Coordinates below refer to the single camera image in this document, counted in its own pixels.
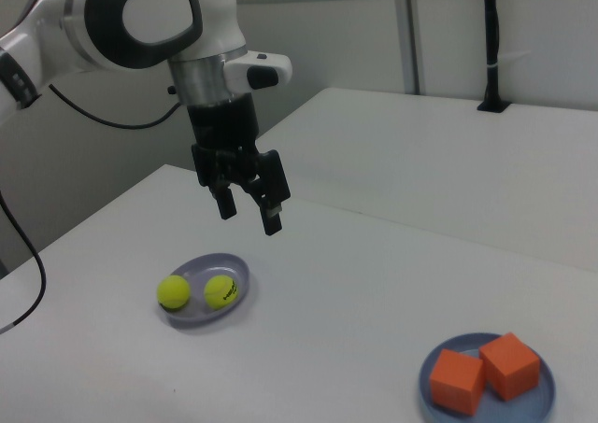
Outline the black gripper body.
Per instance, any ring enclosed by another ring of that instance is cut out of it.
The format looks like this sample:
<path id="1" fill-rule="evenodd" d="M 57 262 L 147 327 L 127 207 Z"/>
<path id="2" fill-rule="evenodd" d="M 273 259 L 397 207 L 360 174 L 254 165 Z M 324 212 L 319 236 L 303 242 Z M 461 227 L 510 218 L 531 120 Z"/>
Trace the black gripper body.
<path id="1" fill-rule="evenodd" d="M 188 106 L 196 143 L 192 145 L 200 183 L 210 183 L 216 169 L 216 153 L 257 154 L 259 125 L 250 93 L 208 106 Z"/>

